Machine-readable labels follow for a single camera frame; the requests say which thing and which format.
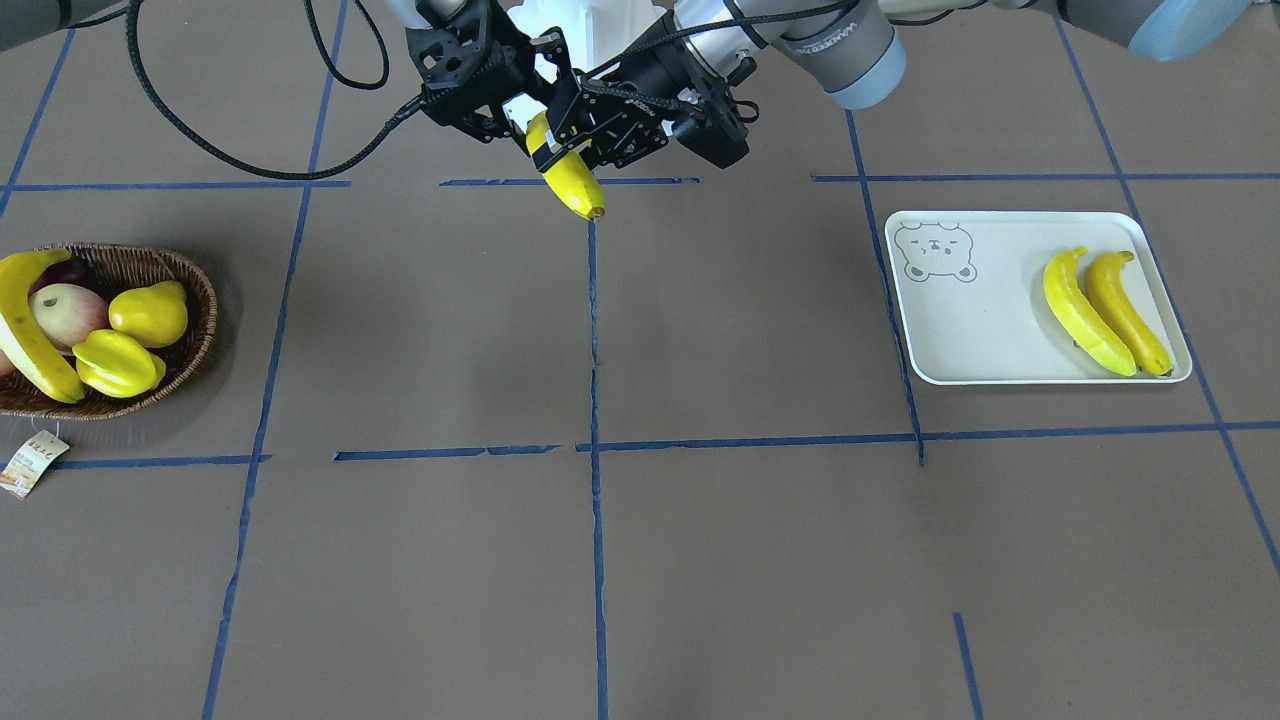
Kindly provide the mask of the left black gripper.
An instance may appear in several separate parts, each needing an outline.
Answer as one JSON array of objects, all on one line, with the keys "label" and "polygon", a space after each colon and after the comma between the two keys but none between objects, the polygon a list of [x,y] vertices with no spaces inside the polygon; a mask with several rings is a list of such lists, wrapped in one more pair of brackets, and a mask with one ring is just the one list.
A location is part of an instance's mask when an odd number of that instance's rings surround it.
[{"label": "left black gripper", "polygon": [[626,168],[668,142],[721,169],[748,155],[749,120],[730,82],[707,69],[676,29],[666,12],[620,60],[579,81],[573,109],[545,111],[553,154],[529,152],[538,172],[571,149],[589,169]]}]

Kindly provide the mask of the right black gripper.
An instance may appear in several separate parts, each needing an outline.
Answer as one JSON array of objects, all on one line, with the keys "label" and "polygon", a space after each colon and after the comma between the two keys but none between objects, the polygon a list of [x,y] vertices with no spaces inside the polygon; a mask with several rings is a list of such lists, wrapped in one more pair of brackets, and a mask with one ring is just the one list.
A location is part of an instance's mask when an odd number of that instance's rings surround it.
[{"label": "right black gripper", "polygon": [[581,85],[563,29],[530,37],[498,1],[412,1],[420,19],[406,28],[410,56],[422,81],[422,111],[436,124],[456,127],[490,143],[525,146],[516,111],[570,111]]}]

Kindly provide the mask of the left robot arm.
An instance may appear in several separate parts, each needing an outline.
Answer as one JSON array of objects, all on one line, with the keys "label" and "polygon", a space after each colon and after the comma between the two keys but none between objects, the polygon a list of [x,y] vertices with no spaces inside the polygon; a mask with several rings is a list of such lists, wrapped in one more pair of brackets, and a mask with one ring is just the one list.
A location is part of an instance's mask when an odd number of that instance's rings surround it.
[{"label": "left robot arm", "polygon": [[902,82],[909,33],[960,15],[1025,15],[1180,61],[1244,12],[1243,1],[522,1],[509,14],[547,41],[536,67],[557,91],[511,115],[534,142],[589,168],[631,167],[672,143],[726,168],[748,155],[758,111],[739,86],[765,59],[861,110]]}]

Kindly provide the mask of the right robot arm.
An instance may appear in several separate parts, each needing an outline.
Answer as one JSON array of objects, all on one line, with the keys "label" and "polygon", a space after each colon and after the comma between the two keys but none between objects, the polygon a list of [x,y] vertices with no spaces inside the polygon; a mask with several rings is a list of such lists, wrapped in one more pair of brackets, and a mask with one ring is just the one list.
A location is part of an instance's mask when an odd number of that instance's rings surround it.
[{"label": "right robot arm", "polygon": [[134,77],[156,110],[187,140],[209,155],[264,178],[321,179],[362,161],[412,115],[424,113],[436,124],[454,127],[483,143],[515,136],[500,106],[526,94],[548,108],[552,129],[570,118],[571,106],[598,100],[602,88],[570,65],[570,49],[558,29],[531,37],[518,29],[495,1],[410,1],[404,27],[422,87],[348,160],[324,169],[287,173],[253,167],[205,138],[160,97],[140,50],[142,4],[128,1],[5,1],[3,50],[12,50],[59,31],[125,22],[125,50]]}]

